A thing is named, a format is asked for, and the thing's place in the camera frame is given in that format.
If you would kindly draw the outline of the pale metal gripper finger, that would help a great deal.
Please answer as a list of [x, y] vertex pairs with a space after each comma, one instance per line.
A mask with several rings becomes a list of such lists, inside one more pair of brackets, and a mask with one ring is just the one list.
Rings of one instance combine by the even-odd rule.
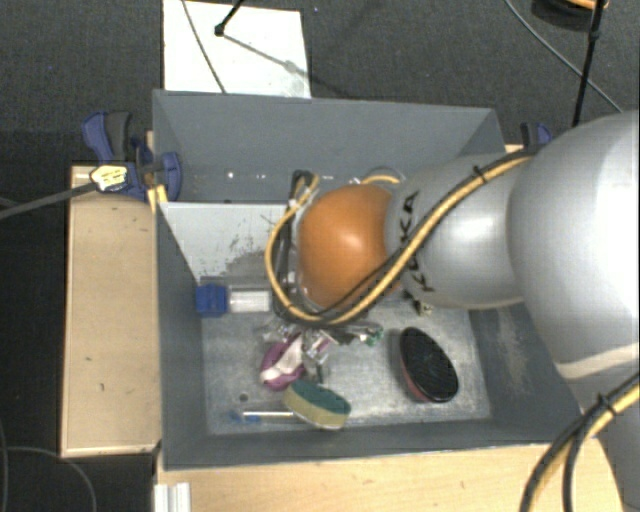
[[328, 340], [318, 339], [314, 343], [304, 344], [304, 369], [308, 377], [317, 382], [324, 382], [324, 365], [328, 350]]

